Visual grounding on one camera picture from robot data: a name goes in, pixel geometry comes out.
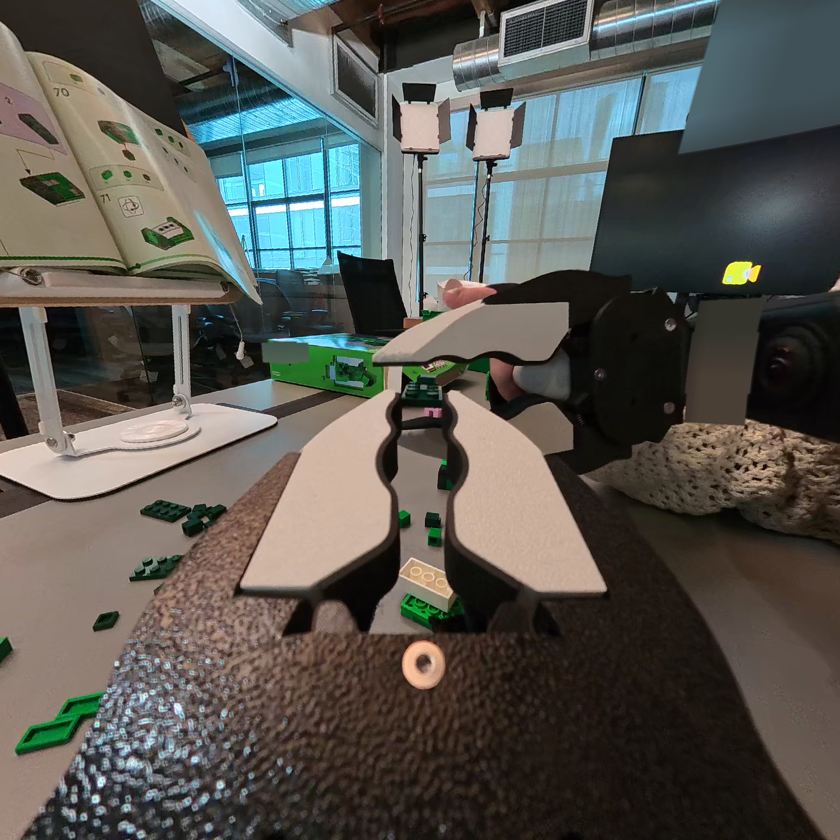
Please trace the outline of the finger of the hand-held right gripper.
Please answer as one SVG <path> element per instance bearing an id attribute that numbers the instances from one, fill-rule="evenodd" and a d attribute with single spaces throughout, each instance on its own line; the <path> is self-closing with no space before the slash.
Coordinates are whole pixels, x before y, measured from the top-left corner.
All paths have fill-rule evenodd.
<path id="1" fill-rule="evenodd" d="M 500 303 L 476 301 L 411 327 L 374 354 L 379 366 L 420 365 L 478 358 L 510 363 L 547 361 L 568 332 L 565 301 Z"/>

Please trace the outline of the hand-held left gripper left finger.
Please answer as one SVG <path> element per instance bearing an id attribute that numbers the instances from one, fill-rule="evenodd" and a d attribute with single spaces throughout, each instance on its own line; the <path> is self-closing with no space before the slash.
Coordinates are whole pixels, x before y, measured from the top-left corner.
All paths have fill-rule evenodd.
<path id="1" fill-rule="evenodd" d="M 248 594 L 377 605 L 400 569 L 396 440 L 386 391 L 308 442 L 240 581 Z"/>

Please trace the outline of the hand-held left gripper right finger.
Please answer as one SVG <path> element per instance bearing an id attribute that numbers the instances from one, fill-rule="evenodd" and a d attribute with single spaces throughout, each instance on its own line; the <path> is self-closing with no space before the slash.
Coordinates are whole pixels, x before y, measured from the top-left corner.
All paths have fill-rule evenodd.
<path id="1" fill-rule="evenodd" d="M 465 604 L 602 596 L 606 583 L 539 446 L 468 397 L 446 402 L 454 488 L 445 570 Z"/>

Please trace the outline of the person's right forearm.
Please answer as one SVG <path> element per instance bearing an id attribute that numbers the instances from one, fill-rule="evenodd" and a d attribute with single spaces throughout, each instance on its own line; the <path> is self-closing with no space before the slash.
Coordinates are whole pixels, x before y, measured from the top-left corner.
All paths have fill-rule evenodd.
<path id="1" fill-rule="evenodd" d="M 591 478 L 648 505 L 736 510 L 764 529 L 839 543 L 839 446 L 748 421 L 675 425 Z"/>

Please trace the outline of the green lego base, tan brick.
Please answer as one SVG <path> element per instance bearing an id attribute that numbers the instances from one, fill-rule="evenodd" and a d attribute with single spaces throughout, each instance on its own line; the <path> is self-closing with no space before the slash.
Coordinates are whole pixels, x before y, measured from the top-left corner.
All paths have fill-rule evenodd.
<path id="1" fill-rule="evenodd" d="M 433 629 L 433 621 L 464 614 L 464 607 L 442 570 L 410 558 L 400 569 L 399 580 L 406 586 L 400 613 L 416 624 Z"/>

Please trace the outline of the green lego box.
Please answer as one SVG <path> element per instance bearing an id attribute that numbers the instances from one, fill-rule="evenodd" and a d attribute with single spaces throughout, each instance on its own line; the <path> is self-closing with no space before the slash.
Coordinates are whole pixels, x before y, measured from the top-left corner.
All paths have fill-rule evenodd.
<path id="1" fill-rule="evenodd" d="M 350 333 L 271 339 L 262 344 L 262 358 L 274 381 L 372 397 L 387 390 L 401 392 L 407 381 L 401 367 L 372 363 L 373 354 L 388 341 Z"/>

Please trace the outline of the scattered dark green lego pieces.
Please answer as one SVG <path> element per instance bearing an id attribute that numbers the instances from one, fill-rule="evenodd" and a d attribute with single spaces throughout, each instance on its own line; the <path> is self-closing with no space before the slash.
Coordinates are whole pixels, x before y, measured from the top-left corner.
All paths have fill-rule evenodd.
<path id="1" fill-rule="evenodd" d="M 187 537 L 193 537 L 207 530 L 216 520 L 227 511 L 223 504 L 208 506 L 200 503 L 194 507 L 181 505 L 168 500 L 156 500 L 140 510 L 140 514 L 157 521 L 176 523 L 182 522 L 182 532 Z M 182 560 L 182 555 L 152 556 L 145 558 L 137 565 L 129 581 L 162 581 Z"/>

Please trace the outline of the pile of bright green lego pieces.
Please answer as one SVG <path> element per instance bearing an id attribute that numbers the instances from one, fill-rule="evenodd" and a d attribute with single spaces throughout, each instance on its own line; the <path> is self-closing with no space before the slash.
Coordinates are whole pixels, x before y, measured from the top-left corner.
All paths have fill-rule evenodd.
<path id="1" fill-rule="evenodd" d="M 97 714 L 104 694 L 104 657 L 88 641 L 47 646 L 36 655 L 2 637 L 2 746 L 16 755 L 68 743 Z"/>

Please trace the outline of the lego instruction booklet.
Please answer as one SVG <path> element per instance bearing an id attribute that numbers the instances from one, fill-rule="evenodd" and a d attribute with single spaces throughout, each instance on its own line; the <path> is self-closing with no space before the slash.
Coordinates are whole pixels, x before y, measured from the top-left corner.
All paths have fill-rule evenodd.
<path id="1" fill-rule="evenodd" d="M 1 267 L 226 280 L 260 301 L 204 151 L 1 25 Z"/>

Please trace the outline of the dark monitor screen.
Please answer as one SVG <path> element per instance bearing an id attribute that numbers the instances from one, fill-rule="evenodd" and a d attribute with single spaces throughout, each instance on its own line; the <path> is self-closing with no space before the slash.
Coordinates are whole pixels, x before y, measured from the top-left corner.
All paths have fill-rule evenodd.
<path id="1" fill-rule="evenodd" d="M 614 139 L 591 270 L 630 276 L 635 290 L 830 290 L 839 271 L 839 128 L 686 154 L 682 135 Z"/>

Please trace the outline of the studio light panel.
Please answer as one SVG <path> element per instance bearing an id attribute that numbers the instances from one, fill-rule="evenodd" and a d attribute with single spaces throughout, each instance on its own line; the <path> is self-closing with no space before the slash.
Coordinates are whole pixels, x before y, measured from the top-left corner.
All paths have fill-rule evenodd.
<path id="1" fill-rule="evenodd" d="M 416 301 L 424 308 L 424 167 L 430 156 L 440 152 L 442 144 L 450 140 L 449 100 L 436 100 L 434 83 L 405 82 L 403 101 L 392 98 L 392 132 L 401 145 L 403 155 L 412 156 L 416 163 Z"/>
<path id="2" fill-rule="evenodd" d="M 469 107 L 466 148 L 476 164 L 469 279 L 484 282 L 488 236 L 488 216 L 492 173 L 500 161 L 522 145 L 526 104 L 511 107 L 512 88 L 483 90 L 479 107 Z"/>

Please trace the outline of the white round-cornered base plate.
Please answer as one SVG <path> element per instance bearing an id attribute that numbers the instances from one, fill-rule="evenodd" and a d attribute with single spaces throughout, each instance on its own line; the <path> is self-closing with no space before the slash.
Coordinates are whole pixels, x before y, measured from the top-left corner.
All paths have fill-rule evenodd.
<path id="1" fill-rule="evenodd" d="M 214 404 L 191 404 L 189 306 L 228 303 L 242 292 L 229 281 L 116 277 L 78 271 L 17 268 L 2 273 L 3 308 L 23 326 L 42 443 L 1 454 L 1 474 L 60 501 L 99 497 L 266 431 L 270 415 Z M 47 308 L 171 305 L 174 395 L 163 410 L 76 433 L 62 423 L 46 334 Z"/>

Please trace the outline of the ceiling air duct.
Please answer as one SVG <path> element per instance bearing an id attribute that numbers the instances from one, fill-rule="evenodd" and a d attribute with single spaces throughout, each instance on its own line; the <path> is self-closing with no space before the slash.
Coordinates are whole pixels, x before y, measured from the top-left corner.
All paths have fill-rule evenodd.
<path id="1" fill-rule="evenodd" d="M 494 35 L 455 47 L 459 91 L 577 71 L 708 37 L 719 1 L 546 1 L 503 12 Z"/>

